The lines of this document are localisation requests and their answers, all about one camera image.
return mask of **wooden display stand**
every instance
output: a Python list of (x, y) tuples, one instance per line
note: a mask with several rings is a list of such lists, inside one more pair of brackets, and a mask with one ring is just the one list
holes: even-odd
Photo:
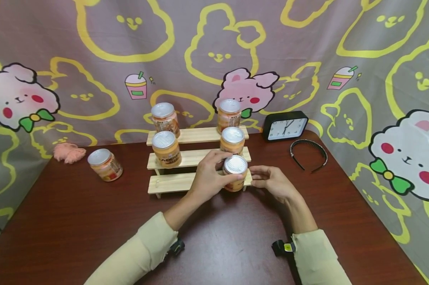
[[(240, 129), (244, 132), (244, 138), (249, 139), (249, 134), (245, 126), (240, 126)], [(151, 131), (148, 134), (146, 145), (151, 145), (151, 140), (156, 134), (155, 131)], [(198, 128), (198, 129), (182, 129), (181, 135), (178, 138), (179, 144), (190, 144), (200, 142), (212, 142), (220, 141), (221, 135), (217, 132), (215, 127), (213, 128)], [(175, 168), (183, 167), (194, 167), (209, 153), (209, 150), (186, 150), (181, 151), (181, 164)], [(244, 147), (242, 156), (247, 162), (251, 161), (251, 155), (248, 147)], [(148, 165), (149, 170), (154, 169), (157, 175), (149, 178), (148, 194), (155, 194), (158, 198), (161, 197), (162, 193), (171, 192), (182, 192), (188, 191), (191, 188), (192, 182), (195, 177), (195, 172), (180, 173), (180, 174), (163, 174), (163, 169), (156, 161), (154, 153), (149, 154)], [(243, 191), (247, 186), (250, 186), (252, 182), (251, 172), (248, 169), (246, 178), (244, 180)]]

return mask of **table surface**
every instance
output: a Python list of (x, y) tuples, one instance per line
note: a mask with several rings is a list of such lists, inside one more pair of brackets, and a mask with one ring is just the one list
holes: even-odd
[[(317, 141), (305, 131), (302, 138)], [(218, 143), (184, 144), (182, 150)], [(331, 153), (310, 174), (289, 156), (289, 141), (246, 141), (250, 165), (272, 165), (302, 193), (325, 230), (353, 284), (425, 284), (392, 236), (344, 174)], [(101, 147), (87, 148), (87, 155)], [(91, 273), (158, 211), (184, 193), (147, 194), (151, 147), (107, 146), (124, 167), (116, 181), (101, 181), (86, 159), (64, 165), (50, 160), (0, 236), (0, 284), (83, 284)], [(321, 162), (317, 150), (299, 145), (307, 169)], [(276, 258), (271, 244), (291, 233), (274, 199), (259, 189), (222, 191), (180, 231), (185, 250), (168, 258), (138, 284), (298, 284), (292, 259)]]

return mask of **gray fabric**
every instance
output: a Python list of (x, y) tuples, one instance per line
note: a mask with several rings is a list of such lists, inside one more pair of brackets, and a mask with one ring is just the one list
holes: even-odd
[[(304, 111), (429, 279), (429, 0), (226, 2), (0, 0), (0, 229), (56, 143), (145, 141), (164, 101), (214, 126), (236, 97), (251, 133)], [(338, 70), (353, 77), (331, 85)]]

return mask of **human hand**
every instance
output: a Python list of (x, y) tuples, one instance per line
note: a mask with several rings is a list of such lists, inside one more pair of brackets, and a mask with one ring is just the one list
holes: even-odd
[(300, 197), (295, 186), (287, 179), (282, 171), (273, 166), (250, 166), (252, 186), (266, 188), (278, 201), (295, 201)]
[(221, 189), (233, 181), (242, 179), (241, 174), (220, 175), (216, 168), (221, 166), (223, 159), (232, 156), (232, 153), (220, 150), (211, 150), (197, 166), (194, 181), (188, 195), (195, 197), (202, 203), (218, 194)]

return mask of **pink fluffy object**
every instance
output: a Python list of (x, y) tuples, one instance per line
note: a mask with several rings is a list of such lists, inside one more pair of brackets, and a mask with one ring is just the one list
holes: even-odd
[(57, 161), (64, 160), (64, 163), (72, 164), (82, 159), (86, 150), (79, 148), (76, 144), (62, 143), (57, 144), (53, 150), (54, 158)]

